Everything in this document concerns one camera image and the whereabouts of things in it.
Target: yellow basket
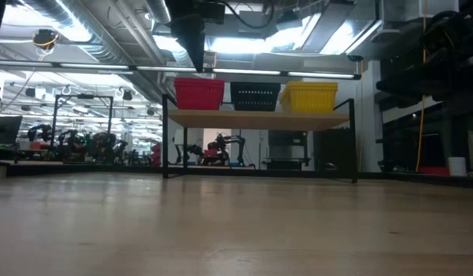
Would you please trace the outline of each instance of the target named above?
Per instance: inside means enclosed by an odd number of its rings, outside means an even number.
[[[281,95],[285,112],[332,113],[338,83],[290,81]]]

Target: red basket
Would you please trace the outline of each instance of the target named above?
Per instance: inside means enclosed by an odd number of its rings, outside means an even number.
[[[181,110],[219,110],[224,97],[223,80],[177,77],[175,89]]]

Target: workbench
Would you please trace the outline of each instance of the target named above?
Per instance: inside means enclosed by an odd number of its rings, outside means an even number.
[[[349,130],[353,150],[348,153],[356,168],[356,129],[354,100],[348,99],[337,105],[334,110],[348,105],[348,113],[286,113],[266,111],[223,111],[223,110],[169,110],[168,102],[175,107],[176,100],[168,94],[163,95],[163,178],[169,178],[170,173],[177,175],[208,174],[211,166],[205,168],[188,168],[187,160],[183,157],[181,168],[168,166],[168,119],[183,127],[183,156],[187,155],[188,128],[223,128],[240,130],[290,130],[290,131],[324,131],[350,122]],[[288,176],[352,179],[357,182],[357,170],[353,172],[301,172],[277,171],[258,169],[224,169],[214,170],[214,174],[227,176]]]

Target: wooden tabletop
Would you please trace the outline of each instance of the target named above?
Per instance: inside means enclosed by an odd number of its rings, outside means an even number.
[[[169,110],[168,117],[182,127],[243,130],[311,130],[337,127],[348,114],[285,113],[262,111]]]

